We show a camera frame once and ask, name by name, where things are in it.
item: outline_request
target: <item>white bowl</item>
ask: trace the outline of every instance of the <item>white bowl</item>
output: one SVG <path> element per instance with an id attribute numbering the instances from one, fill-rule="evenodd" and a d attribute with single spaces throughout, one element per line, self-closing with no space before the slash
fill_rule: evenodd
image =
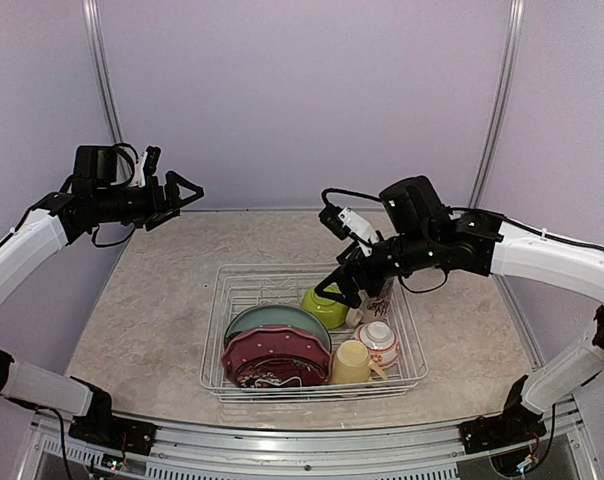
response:
<path id="1" fill-rule="evenodd" d="M 391 366 L 400 355 L 400 343 L 391 327 L 384 322 L 360 325 L 353 338 L 369 349 L 371 358 L 382 368 Z"/>

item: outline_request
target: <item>metal wire rack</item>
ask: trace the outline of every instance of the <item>metal wire rack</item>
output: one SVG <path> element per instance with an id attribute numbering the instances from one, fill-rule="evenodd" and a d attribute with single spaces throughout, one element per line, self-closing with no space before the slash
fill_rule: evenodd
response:
<path id="1" fill-rule="evenodd" d="M 241 389 L 224 376 L 220 359 L 224 332 L 247 308 L 266 304 L 300 305 L 307 290 L 317 285 L 335 264 L 223 265 L 218 269 L 206 334 L 200 382 L 220 401 L 229 403 L 299 403 L 355 400 L 403 395 L 428 373 L 424 350 L 404 290 L 394 285 L 388 324 L 396 331 L 401 353 L 386 369 L 388 380 L 352 385 Z M 333 351 L 353 335 L 346 325 L 331 330 Z"/>

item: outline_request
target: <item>beige countertop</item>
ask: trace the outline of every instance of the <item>beige countertop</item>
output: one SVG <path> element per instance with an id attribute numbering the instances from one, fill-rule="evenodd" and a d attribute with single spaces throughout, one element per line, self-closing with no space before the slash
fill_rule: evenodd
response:
<path id="1" fill-rule="evenodd" d="M 389 231 L 383 213 L 364 214 Z M 452 272 L 441 289 L 409 297 L 429 373 L 405 395 L 326 403 L 226 404 L 200 385 L 217 269 L 233 263 L 332 262 L 346 247 L 317 212 L 191 213 L 138 232 L 82 335 L 68 373 L 113 396 L 114 409 L 246 428 L 414 425 L 501 410 L 530 371 L 491 279 Z M 437 284 L 432 270 L 411 277 Z"/>

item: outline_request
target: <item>yellow mug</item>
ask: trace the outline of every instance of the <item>yellow mug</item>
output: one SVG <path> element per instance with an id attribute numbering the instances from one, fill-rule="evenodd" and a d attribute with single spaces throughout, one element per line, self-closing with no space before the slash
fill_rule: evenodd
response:
<path id="1" fill-rule="evenodd" d="M 349 383 L 372 382 L 371 370 L 383 380 L 389 377 L 369 355 L 369 349 L 357 340 L 348 340 L 340 345 L 333 356 L 333 368 L 329 383 L 345 385 Z"/>

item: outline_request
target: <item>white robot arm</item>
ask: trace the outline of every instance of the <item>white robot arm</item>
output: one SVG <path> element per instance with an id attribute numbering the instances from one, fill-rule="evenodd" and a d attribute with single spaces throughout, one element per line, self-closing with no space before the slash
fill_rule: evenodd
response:
<path id="1" fill-rule="evenodd" d="M 97 229 L 102 223 L 119 222 L 151 230 L 204 196 L 202 188 L 175 172 L 167 173 L 165 186 L 159 185 L 154 176 L 159 148 L 148 147 L 141 160 L 133 160 L 125 149 L 135 152 L 127 144 L 79 147 L 74 173 L 61 191 L 50 193 L 29 208 L 0 241 L 0 306 L 38 266 L 80 235 L 92 232 L 98 247 L 122 243 L 97 244 Z M 119 158 L 129 164 L 131 175 L 115 183 Z M 180 187 L 192 195 L 180 198 Z M 69 434 L 76 438 L 119 449 L 126 435 L 129 451 L 147 455 L 150 451 L 155 427 L 113 416 L 108 393 L 81 380 L 17 361 L 2 350 L 0 396 L 27 408 L 72 414 L 74 423 Z"/>
<path id="2" fill-rule="evenodd" d="M 346 209 L 323 198 L 322 223 L 339 238 L 352 237 L 348 222 L 336 216 Z M 398 235 L 381 239 L 366 254 L 354 242 L 338 257 L 340 266 L 318 285 L 318 295 L 357 308 L 361 290 L 374 297 L 388 278 L 397 276 L 403 284 L 402 278 L 412 272 L 436 267 L 445 273 L 460 269 L 529 278 L 602 304 L 596 322 L 572 345 L 515 382 L 500 415 L 465 422 L 460 428 L 467 453 L 544 435 L 542 413 L 604 370 L 604 246 L 538 231 L 494 212 L 445 207 L 426 177 L 401 180 L 382 191 L 378 201 Z M 454 211 L 464 213 L 453 217 Z M 341 293 L 325 291 L 332 283 Z"/>

